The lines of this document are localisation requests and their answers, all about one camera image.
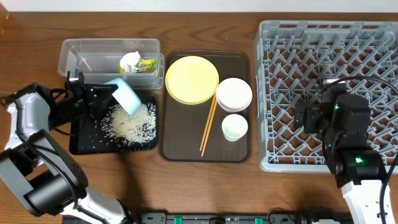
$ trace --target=rice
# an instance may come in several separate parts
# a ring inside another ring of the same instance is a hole
[[[142,105],[137,113],[130,116],[122,106],[114,105],[101,121],[101,129],[106,137],[124,138],[121,142],[131,145],[134,142],[145,143],[156,137],[155,105]]]

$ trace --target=chopstick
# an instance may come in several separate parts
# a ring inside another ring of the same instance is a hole
[[[209,138],[211,124],[213,123],[214,114],[217,108],[217,100],[216,95],[214,94],[213,101],[211,102],[211,108],[209,112],[209,116],[207,117],[205,132],[203,133],[203,138],[201,140],[202,144],[200,145],[201,156],[203,157],[205,153],[207,139]]]

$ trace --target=yellow plate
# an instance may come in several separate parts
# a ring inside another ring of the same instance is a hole
[[[210,99],[218,86],[216,67],[207,59],[188,56],[175,61],[166,74],[166,88],[178,102],[195,105]]]

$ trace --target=light blue object held by gripper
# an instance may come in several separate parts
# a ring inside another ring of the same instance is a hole
[[[130,116],[141,107],[141,100],[122,78],[116,78],[105,84],[117,84],[118,89],[112,95]]]

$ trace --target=wooden table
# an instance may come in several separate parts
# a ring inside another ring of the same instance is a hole
[[[72,38],[156,38],[167,56],[177,49],[240,50],[251,59],[253,40],[263,20],[398,21],[398,14],[325,13],[21,13],[12,12],[0,41],[0,92],[10,94],[32,82],[61,88],[57,74],[62,42]],[[256,89],[252,79],[253,91]],[[162,90],[154,91],[162,104]],[[255,118],[256,95],[252,104]],[[0,148],[9,137],[10,116],[0,110]],[[62,127],[68,131],[69,125]],[[330,207],[347,212],[341,190],[330,174],[266,173],[259,168],[256,120],[252,119],[253,152],[244,164],[168,162],[157,149],[129,154],[73,156],[90,185],[119,198],[133,212],[267,213],[274,207],[302,210]],[[68,150],[68,138],[52,136]],[[398,176],[390,181],[398,220]],[[30,215],[0,183],[1,223],[60,223],[61,216]]]

